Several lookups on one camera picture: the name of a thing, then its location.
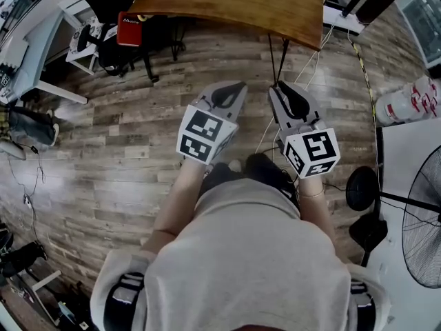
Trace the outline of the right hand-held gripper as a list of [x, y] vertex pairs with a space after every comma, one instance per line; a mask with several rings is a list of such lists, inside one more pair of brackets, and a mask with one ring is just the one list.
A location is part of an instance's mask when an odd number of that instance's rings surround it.
[[340, 160], [333, 128], [321, 117], [317, 100], [293, 83], [278, 82], [269, 98], [279, 125], [278, 147], [301, 179], [331, 172]]

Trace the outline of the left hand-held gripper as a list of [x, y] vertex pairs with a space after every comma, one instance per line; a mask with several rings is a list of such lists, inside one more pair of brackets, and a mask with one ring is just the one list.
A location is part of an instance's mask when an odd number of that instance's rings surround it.
[[216, 159], [238, 130], [236, 120], [247, 90], [243, 81], [208, 85], [186, 108], [178, 130], [176, 151], [206, 165]]

